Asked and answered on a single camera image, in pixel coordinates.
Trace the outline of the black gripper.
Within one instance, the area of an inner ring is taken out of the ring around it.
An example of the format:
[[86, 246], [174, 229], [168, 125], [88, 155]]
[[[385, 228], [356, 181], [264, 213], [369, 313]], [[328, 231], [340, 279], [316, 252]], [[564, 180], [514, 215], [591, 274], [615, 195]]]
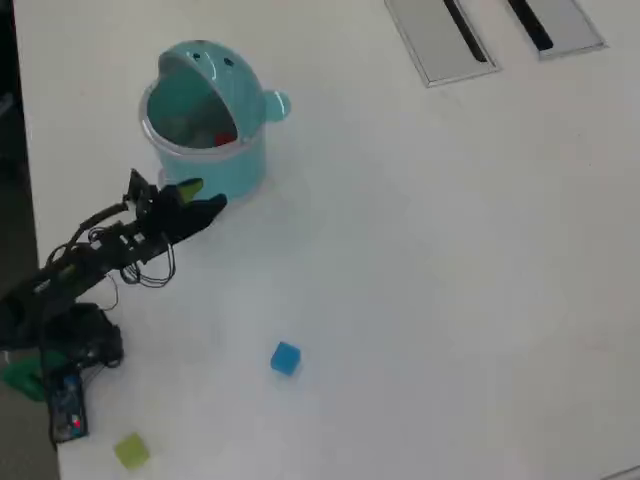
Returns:
[[153, 190], [142, 214], [143, 235], [176, 244], [207, 229], [226, 208], [228, 198], [217, 194], [192, 202], [203, 185], [201, 178], [190, 178]]

